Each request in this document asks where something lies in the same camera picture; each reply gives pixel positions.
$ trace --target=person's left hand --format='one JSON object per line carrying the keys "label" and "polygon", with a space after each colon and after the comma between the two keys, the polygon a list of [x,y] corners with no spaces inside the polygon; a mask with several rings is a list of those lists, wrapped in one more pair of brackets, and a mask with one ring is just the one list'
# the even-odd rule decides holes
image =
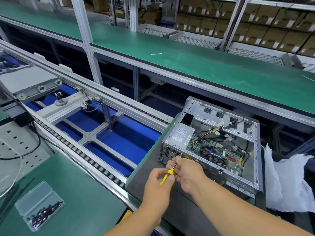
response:
{"label": "person's left hand", "polygon": [[166,168],[155,168],[149,175],[146,186],[144,187],[143,201],[140,207],[145,208],[150,214],[155,215],[157,224],[161,222],[162,215],[169,204],[169,194],[175,182],[173,175],[167,177],[160,185],[163,177],[167,174]]}

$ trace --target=yellow screwdriver handle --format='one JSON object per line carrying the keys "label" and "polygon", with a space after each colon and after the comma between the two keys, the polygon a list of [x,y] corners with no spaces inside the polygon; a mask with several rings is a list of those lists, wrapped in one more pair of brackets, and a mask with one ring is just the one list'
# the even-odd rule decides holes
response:
{"label": "yellow screwdriver handle", "polygon": [[164,181],[165,181],[166,178],[169,176],[169,174],[170,174],[170,175],[173,175],[173,174],[174,174],[174,169],[173,169],[173,168],[167,171],[167,174],[164,176],[164,178],[163,178],[162,182],[160,183],[160,185],[162,185],[162,184],[164,183]]}

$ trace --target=metal computer chassis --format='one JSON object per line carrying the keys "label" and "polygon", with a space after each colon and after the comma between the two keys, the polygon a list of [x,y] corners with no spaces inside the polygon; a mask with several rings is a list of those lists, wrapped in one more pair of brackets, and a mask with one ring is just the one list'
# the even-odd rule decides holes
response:
{"label": "metal computer chassis", "polygon": [[[228,134],[233,134],[242,139],[246,139],[253,144],[253,180],[247,180],[238,176],[227,169],[224,169],[186,149],[187,145],[185,142],[190,139],[190,128],[187,127],[187,135],[183,139],[182,143],[174,141],[171,136],[174,132],[181,128],[182,120],[186,114],[193,115],[194,121],[199,121],[201,125],[214,127],[218,123],[224,122],[224,126],[227,127],[229,124],[236,123],[233,128],[224,129]],[[240,116],[237,113],[211,105],[207,102],[203,102],[199,99],[193,99],[189,97],[186,101],[186,105],[180,115],[175,119],[174,124],[163,138],[163,143],[160,151],[159,161],[167,164],[167,161],[176,155],[193,159],[201,164],[205,174],[214,179],[220,184],[226,184],[233,188],[234,191],[239,191],[247,196],[255,198],[255,195],[259,191],[263,191],[262,186],[262,156],[261,156],[261,145],[260,145],[260,131],[259,123],[257,120]]]}

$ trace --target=blue floor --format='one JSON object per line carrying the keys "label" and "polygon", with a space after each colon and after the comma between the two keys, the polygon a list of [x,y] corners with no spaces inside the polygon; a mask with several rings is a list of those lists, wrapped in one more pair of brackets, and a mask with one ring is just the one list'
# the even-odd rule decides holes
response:
{"label": "blue floor", "polygon": [[[61,90],[69,95],[77,92],[65,84],[62,85]],[[53,104],[55,100],[55,96],[48,95],[45,100],[42,101],[42,103],[44,103],[46,106],[49,106]],[[38,104],[33,102],[27,103],[26,105],[34,111],[41,109]],[[111,116],[116,112],[116,110],[110,108]],[[94,130],[104,122],[104,116],[101,107],[91,113],[79,111],[67,119],[86,132]],[[56,127],[69,134],[69,136],[76,141],[82,139],[82,134],[80,132],[77,132],[63,121],[57,123]],[[115,122],[113,131],[106,129],[97,136],[97,139],[132,162],[139,164],[156,142],[156,140],[160,137],[160,135],[161,134],[159,132],[156,132],[151,128],[148,128],[141,123],[129,118],[128,116],[123,115],[120,116]],[[85,145],[85,147],[123,175],[127,176],[132,173],[133,169],[125,165],[103,148],[99,147],[96,143],[88,143]]]}

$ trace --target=forearm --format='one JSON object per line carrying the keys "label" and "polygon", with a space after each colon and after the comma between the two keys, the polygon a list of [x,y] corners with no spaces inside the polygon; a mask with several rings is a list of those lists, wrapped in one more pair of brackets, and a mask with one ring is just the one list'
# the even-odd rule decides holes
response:
{"label": "forearm", "polygon": [[238,198],[206,176],[199,180],[195,202],[223,236],[226,235],[310,235]]}
{"label": "forearm", "polygon": [[140,206],[103,236],[149,236],[158,224],[159,219],[151,214],[150,209]]}

